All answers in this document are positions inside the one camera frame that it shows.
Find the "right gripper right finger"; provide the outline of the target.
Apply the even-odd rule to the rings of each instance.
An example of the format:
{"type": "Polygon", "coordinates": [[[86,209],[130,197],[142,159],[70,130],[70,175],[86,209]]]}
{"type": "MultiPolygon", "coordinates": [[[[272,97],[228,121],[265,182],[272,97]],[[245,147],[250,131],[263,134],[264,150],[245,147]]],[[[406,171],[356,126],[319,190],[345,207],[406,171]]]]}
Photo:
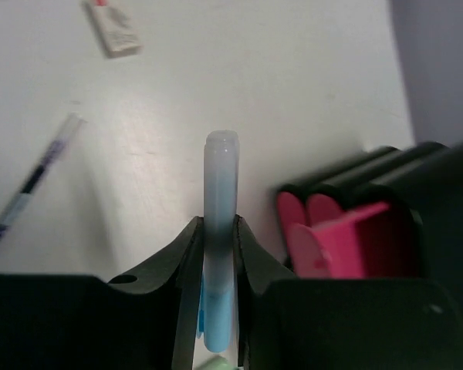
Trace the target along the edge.
{"type": "Polygon", "coordinates": [[[238,363],[245,369],[463,369],[463,318],[421,279],[301,279],[236,217],[238,363]]]}

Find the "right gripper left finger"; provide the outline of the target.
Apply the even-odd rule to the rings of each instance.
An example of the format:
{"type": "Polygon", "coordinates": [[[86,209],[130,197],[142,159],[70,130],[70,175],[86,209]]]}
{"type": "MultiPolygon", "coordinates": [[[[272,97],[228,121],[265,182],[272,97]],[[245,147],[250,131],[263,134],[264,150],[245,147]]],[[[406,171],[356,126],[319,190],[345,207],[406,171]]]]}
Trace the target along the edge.
{"type": "Polygon", "coordinates": [[[109,282],[0,274],[0,369],[189,369],[203,220],[109,282]]]}

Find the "blue capped highlighter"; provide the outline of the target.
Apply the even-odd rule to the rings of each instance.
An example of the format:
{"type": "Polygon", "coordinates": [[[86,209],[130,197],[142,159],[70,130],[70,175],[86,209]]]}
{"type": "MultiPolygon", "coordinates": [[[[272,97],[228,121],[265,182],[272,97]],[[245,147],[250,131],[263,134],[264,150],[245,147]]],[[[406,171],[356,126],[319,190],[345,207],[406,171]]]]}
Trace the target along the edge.
{"type": "Polygon", "coordinates": [[[202,332],[210,352],[231,342],[235,299],[233,226],[238,197],[238,134],[211,132],[204,145],[202,332]]]}

